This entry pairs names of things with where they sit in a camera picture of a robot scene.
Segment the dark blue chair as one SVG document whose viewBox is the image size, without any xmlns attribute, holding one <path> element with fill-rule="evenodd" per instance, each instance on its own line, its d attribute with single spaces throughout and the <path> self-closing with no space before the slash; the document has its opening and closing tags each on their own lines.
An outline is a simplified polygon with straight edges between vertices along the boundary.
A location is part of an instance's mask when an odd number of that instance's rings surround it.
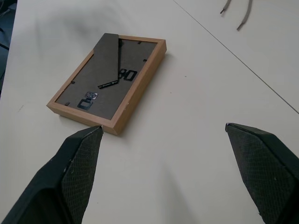
<svg viewBox="0 0 299 224">
<path fill-rule="evenodd" d="M 18 0 L 0 0 L 0 96 L 12 38 Z"/>
</svg>

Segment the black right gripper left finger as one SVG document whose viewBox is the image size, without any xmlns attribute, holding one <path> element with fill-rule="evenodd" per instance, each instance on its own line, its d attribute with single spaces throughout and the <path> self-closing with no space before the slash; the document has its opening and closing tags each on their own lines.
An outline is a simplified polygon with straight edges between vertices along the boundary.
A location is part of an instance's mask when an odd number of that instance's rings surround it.
<svg viewBox="0 0 299 224">
<path fill-rule="evenodd" d="M 102 136 L 102 126 L 94 126 L 66 138 L 1 224 L 82 224 Z"/>
</svg>

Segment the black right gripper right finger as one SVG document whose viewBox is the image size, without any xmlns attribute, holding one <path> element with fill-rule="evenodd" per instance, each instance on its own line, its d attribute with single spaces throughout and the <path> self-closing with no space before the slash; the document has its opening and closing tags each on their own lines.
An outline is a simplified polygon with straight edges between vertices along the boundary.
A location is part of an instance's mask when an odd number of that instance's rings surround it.
<svg viewBox="0 0 299 224">
<path fill-rule="evenodd" d="M 265 224 L 299 224 L 299 158 L 269 132 L 235 123 L 225 131 Z"/>
</svg>

